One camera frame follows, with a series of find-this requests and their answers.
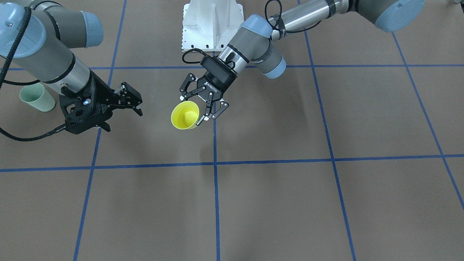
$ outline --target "yellow cup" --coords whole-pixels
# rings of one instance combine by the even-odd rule
[[[171,122],[179,130],[191,130],[195,128],[200,118],[200,109],[192,101],[179,103],[171,114]]]

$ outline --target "bolt hole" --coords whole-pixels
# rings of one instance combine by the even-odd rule
[[[70,105],[66,108],[66,111],[69,113],[71,113],[76,107],[74,107],[74,105]]]

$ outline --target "blue grid line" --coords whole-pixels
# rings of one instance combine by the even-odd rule
[[[340,185],[340,179],[338,177],[338,170],[337,170],[337,166],[336,166],[336,163],[335,163],[334,152],[332,150],[332,143],[330,141],[329,129],[327,127],[327,120],[325,118],[324,106],[322,104],[322,98],[321,98],[321,92],[319,90],[319,84],[317,82],[316,68],[314,67],[313,56],[312,56],[312,53],[311,53],[311,46],[309,45],[308,34],[307,34],[306,31],[304,31],[304,37],[306,39],[306,46],[308,48],[309,60],[311,62],[311,69],[312,69],[312,72],[313,72],[314,84],[316,85],[317,99],[319,101],[319,105],[320,105],[320,108],[321,108],[322,121],[324,123],[325,134],[326,134],[326,138],[327,138],[327,144],[329,146],[329,152],[330,152],[330,159],[331,159],[331,162],[332,162],[332,167],[334,169],[335,181],[337,183],[337,189],[338,189],[338,196],[340,198],[340,205],[342,207],[342,212],[343,212],[343,219],[345,220],[345,228],[346,228],[346,231],[347,231],[348,242],[349,242],[349,246],[350,246],[350,249],[351,249],[351,256],[353,258],[353,261],[356,261],[356,253],[354,251],[353,239],[351,237],[351,230],[350,230],[350,227],[349,227],[348,216],[347,216],[347,213],[346,213],[345,201],[343,199],[342,187]]]
[[[124,23],[124,16],[126,15],[126,5],[127,5],[127,0],[124,0],[124,5],[122,7],[121,21],[119,23],[119,29],[118,29],[117,37],[116,37],[115,51],[113,53],[113,61],[111,62],[111,70],[110,70],[110,77],[108,80],[108,86],[111,86],[111,80],[113,79],[113,71],[115,69],[117,49],[119,48],[119,40],[121,38],[122,25]]]
[[[287,159],[287,160],[253,160],[253,161],[222,161],[217,162],[217,165],[242,165],[242,164],[280,164],[280,163],[315,163],[315,162],[331,162],[332,159]]]
[[[89,203],[90,188],[92,186],[93,180],[93,171],[95,167],[95,162],[97,161],[98,146],[100,144],[100,136],[102,134],[102,129],[98,130],[97,140],[95,141],[95,150],[93,153],[92,166],[90,168],[89,181],[87,182],[87,190],[85,191],[84,206],[82,208],[81,222],[79,224],[79,232],[77,233],[76,248],[74,249],[74,258],[73,261],[77,261],[77,255],[79,254],[79,248],[81,245],[82,231],[84,229],[85,214],[87,213],[87,205]]]
[[[202,66],[127,66],[113,68],[115,70],[203,69]]]
[[[435,130],[433,129],[433,126],[432,126],[432,122],[427,114],[427,111],[425,110],[425,106],[424,106],[424,103],[422,102],[422,99],[420,97],[420,94],[419,94],[419,91],[417,89],[417,86],[416,86],[416,83],[414,82],[414,78],[412,77],[412,74],[411,74],[411,70],[409,70],[409,66],[408,64],[406,63],[406,59],[403,55],[403,52],[401,50],[401,47],[400,47],[400,43],[398,42],[398,39],[396,38],[396,35],[395,33],[392,33],[392,36],[395,40],[395,43],[396,43],[396,46],[398,47],[398,51],[400,52],[400,55],[401,55],[401,58],[403,59],[403,63],[405,64],[406,66],[406,70],[407,70],[407,73],[409,75],[409,79],[411,80],[411,83],[412,83],[412,86],[414,88],[414,91],[416,92],[416,96],[417,96],[417,99],[419,100],[419,103],[420,103],[420,107],[422,108],[422,111],[425,115],[425,118],[427,119],[427,123],[429,124],[429,127],[430,127],[430,131],[432,132],[432,135],[433,135],[433,138],[435,139],[435,143],[437,144],[437,147],[438,147],[438,150],[440,152],[440,155],[443,159],[443,163],[445,164],[445,167],[446,167],[446,171],[448,172],[448,175],[450,176],[450,179],[451,179],[451,183],[453,184],[453,187],[454,187],[454,190],[456,191],[456,194],[458,196],[458,199],[459,201],[461,202],[461,207],[464,209],[464,201],[463,201],[463,198],[461,196],[461,193],[459,192],[459,188],[456,184],[456,181],[454,180],[454,177],[453,177],[453,174],[451,173],[451,170],[450,170],[450,167],[448,165],[448,162],[446,160],[446,157],[444,156],[443,154],[443,150],[441,149],[441,146],[440,146],[440,142],[438,142],[438,138],[437,138],[437,135],[435,133]]]
[[[405,67],[406,65],[314,65],[315,68],[345,68],[345,67]],[[464,64],[447,65],[407,65],[408,67],[464,67]],[[246,68],[257,68],[248,65]],[[311,68],[311,65],[287,65],[287,68]],[[90,67],[91,70],[156,70],[156,69],[203,69],[202,66],[110,66]],[[9,71],[24,71],[23,68],[10,68]]]
[[[221,242],[219,225],[219,182],[218,182],[218,140],[217,123],[213,120],[213,154],[214,154],[214,205],[216,210],[216,261],[221,261]]]
[[[353,158],[334,158],[336,162],[345,161],[379,161],[379,160],[404,160],[404,159],[430,159],[430,158],[464,158],[464,154],[449,155],[416,155],[416,156],[390,156],[390,157],[353,157]],[[286,164],[286,163],[317,163],[331,162],[331,158],[322,159],[284,159],[284,160],[255,160],[255,161],[218,161],[219,165],[253,165],[253,164]],[[133,164],[133,165],[102,165],[95,166],[95,170],[113,169],[137,169],[137,168],[166,168],[166,167],[193,167],[193,166],[214,166],[215,162],[194,162],[194,163],[159,163],[159,164]],[[80,167],[51,167],[51,168],[21,168],[21,169],[0,169],[0,173],[7,172],[32,172],[32,171],[63,171],[63,170],[90,170],[91,166]]]
[[[95,166],[96,170],[213,166],[214,162]]]
[[[51,168],[0,169],[0,173],[2,173],[2,172],[29,172],[29,171],[63,171],[63,170],[90,170],[90,166],[81,166],[81,167],[51,167]]]
[[[116,55],[117,55],[117,49],[118,49],[118,46],[119,46],[119,39],[121,37],[122,25],[123,25],[123,22],[124,22],[124,15],[126,13],[126,5],[127,5],[127,0],[124,0],[124,5],[122,7],[122,14],[121,14],[121,22],[119,24],[119,31],[118,31],[117,38],[116,38],[115,51],[113,53],[113,61],[111,63],[112,69],[110,71],[110,76],[108,77],[108,86],[111,85],[111,80],[113,78],[113,68],[114,68],[115,62],[116,62]],[[79,254],[79,248],[80,248],[80,243],[81,243],[81,238],[82,238],[82,231],[84,229],[85,214],[87,212],[87,204],[89,202],[90,189],[91,189],[91,186],[92,186],[92,180],[93,180],[93,173],[94,173],[94,170],[95,170],[95,164],[97,162],[98,147],[100,145],[101,135],[102,135],[102,129],[100,128],[100,129],[98,129],[97,140],[95,141],[95,151],[94,151],[94,154],[93,154],[92,166],[91,166],[91,169],[90,169],[89,181],[88,181],[88,184],[87,184],[87,190],[85,192],[84,207],[83,207],[83,210],[82,210],[81,222],[80,222],[80,225],[79,225],[79,232],[77,234],[76,248],[74,250],[73,261],[77,261],[77,256]]]
[[[462,158],[464,157],[464,154],[449,154],[449,155],[444,155],[445,158]]]
[[[407,67],[464,67],[464,65],[406,65]]]
[[[315,68],[344,68],[344,67],[405,67],[404,65],[314,65]]]
[[[422,156],[398,156],[398,157],[358,157],[358,158],[335,158],[335,161],[374,161],[374,160],[400,160],[400,159],[428,159],[442,158],[441,155],[422,155]]]

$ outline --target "mint green plastic cup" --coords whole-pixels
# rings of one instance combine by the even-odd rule
[[[19,98],[39,111],[51,111],[56,105],[53,97],[40,83],[24,86]]]

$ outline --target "robotiq logo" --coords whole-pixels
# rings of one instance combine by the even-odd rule
[[[214,88],[210,83],[205,82],[205,84],[206,84],[211,90],[213,90],[214,92],[219,92],[219,90],[216,89],[216,88]]]

